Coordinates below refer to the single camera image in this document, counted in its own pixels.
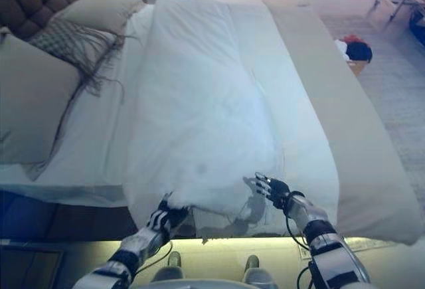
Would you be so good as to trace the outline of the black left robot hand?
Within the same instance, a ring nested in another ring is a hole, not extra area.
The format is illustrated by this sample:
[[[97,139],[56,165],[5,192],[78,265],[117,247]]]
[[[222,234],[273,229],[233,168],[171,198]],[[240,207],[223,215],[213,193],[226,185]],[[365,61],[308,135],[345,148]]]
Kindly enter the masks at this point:
[[[157,210],[160,212],[157,222],[160,227],[171,234],[178,229],[189,215],[189,207],[173,208],[168,201],[173,193],[168,193],[161,200]]]

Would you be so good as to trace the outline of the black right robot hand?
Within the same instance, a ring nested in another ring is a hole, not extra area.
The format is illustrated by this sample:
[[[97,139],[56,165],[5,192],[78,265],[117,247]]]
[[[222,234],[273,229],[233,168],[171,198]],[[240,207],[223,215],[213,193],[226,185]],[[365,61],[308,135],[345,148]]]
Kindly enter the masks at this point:
[[[271,201],[275,208],[284,208],[286,204],[286,197],[290,193],[289,187],[286,183],[256,172],[255,186],[256,192]]]

